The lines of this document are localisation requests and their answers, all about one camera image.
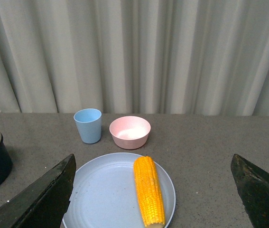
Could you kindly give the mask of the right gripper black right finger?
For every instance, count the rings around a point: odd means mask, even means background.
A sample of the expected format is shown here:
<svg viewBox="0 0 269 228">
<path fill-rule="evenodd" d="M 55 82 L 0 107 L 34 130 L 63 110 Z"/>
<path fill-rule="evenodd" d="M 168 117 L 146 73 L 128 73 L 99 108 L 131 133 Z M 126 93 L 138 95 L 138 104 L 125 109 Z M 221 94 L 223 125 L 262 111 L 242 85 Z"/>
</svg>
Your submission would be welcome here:
<svg viewBox="0 0 269 228">
<path fill-rule="evenodd" d="M 231 171 L 245 211 L 255 228 L 269 228 L 269 173 L 238 154 Z"/>
</svg>

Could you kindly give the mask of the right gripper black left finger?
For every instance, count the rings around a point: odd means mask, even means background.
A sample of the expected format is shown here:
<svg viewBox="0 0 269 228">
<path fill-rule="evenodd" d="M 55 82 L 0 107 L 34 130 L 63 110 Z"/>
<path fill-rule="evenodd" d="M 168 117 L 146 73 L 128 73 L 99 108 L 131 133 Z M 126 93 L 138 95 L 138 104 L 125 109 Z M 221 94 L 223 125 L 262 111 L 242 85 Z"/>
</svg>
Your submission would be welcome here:
<svg viewBox="0 0 269 228">
<path fill-rule="evenodd" d="M 70 204 L 76 171 L 70 154 L 0 207 L 0 228 L 58 228 Z"/>
</svg>

